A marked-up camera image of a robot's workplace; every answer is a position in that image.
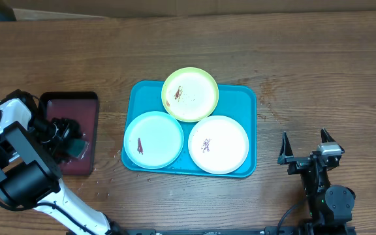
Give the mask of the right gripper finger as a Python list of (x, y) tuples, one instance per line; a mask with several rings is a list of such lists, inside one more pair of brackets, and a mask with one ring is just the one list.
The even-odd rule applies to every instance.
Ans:
[(290, 142), (287, 136), (287, 133), (284, 131), (282, 135), (282, 145), (281, 145), (281, 150), (279, 153), (279, 157), (277, 159), (277, 163), (279, 165), (285, 165), (289, 162), (290, 158), (293, 158), (293, 152), (292, 148), (290, 146)]
[(335, 140), (330, 136), (325, 128), (321, 129), (321, 140), (322, 143), (335, 142)]

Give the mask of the green scrubbing sponge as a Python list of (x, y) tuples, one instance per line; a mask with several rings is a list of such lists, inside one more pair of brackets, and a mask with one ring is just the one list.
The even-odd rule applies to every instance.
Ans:
[(74, 158), (82, 159), (87, 151), (89, 143), (82, 139), (72, 139), (69, 141), (66, 152)]

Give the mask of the light blue plate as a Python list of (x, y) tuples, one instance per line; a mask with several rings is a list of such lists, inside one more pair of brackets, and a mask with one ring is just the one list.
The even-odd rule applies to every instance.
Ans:
[(182, 151), (183, 130), (171, 115), (151, 111), (132, 120), (126, 128), (123, 145), (137, 166), (155, 170), (173, 163)]

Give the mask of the yellow-green plate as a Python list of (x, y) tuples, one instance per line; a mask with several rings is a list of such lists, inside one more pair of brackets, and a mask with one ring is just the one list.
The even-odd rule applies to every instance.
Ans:
[(211, 115), (219, 101), (217, 82), (208, 72), (185, 67), (164, 81), (161, 100), (165, 110), (183, 122), (197, 122)]

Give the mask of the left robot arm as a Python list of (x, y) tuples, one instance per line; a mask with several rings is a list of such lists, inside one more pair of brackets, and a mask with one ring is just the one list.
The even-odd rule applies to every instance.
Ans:
[(65, 185), (59, 164), (81, 157), (88, 143), (77, 121), (48, 121), (36, 99), (17, 89), (0, 101), (0, 207), (45, 213), (70, 234), (126, 234)]

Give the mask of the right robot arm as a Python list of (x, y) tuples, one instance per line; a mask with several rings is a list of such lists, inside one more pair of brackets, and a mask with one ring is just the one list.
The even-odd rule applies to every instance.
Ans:
[[(352, 220), (352, 210), (356, 195), (348, 187), (332, 185), (328, 171), (339, 166), (345, 150), (321, 129), (321, 143), (307, 157), (295, 157), (286, 133), (277, 160), (279, 165), (287, 165), (289, 175), (299, 174), (305, 191), (305, 198), (293, 205), (280, 218), (276, 234), (355, 234), (355, 228), (348, 227)], [(284, 227), (283, 222), (291, 211), (308, 203), (310, 218), (297, 227)]]

